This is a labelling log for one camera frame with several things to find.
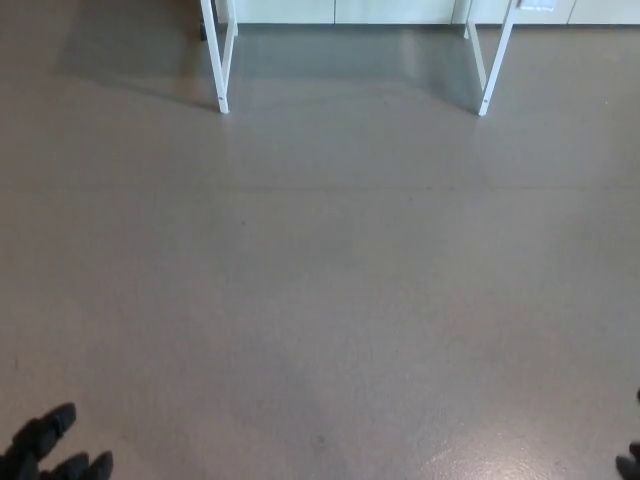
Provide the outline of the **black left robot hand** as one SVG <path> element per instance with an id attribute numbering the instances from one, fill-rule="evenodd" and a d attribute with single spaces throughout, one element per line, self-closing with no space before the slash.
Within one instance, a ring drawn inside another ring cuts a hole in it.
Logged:
<path id="1" fill-rule="evenodd" d="M 46 414 L 27 421 L 1 454 L 2 479 L 110 479 L 114 458 L 105 451 L 91 460 L 86 452 L 72 455 L 51 470 L 41 470 L 40 462 L 56 447 L 77 419 L 73 402 L 60 404 Z"/>

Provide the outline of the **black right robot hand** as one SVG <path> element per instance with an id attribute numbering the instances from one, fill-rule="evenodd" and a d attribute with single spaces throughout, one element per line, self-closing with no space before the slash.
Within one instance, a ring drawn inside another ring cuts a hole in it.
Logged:
<path id="1" fill-rule="evenodd" d="M 640 480 L 640 443 L 638 440 L 629 444 L 627 455 L 615 458 L 615 467 L 623 480 Z"/>

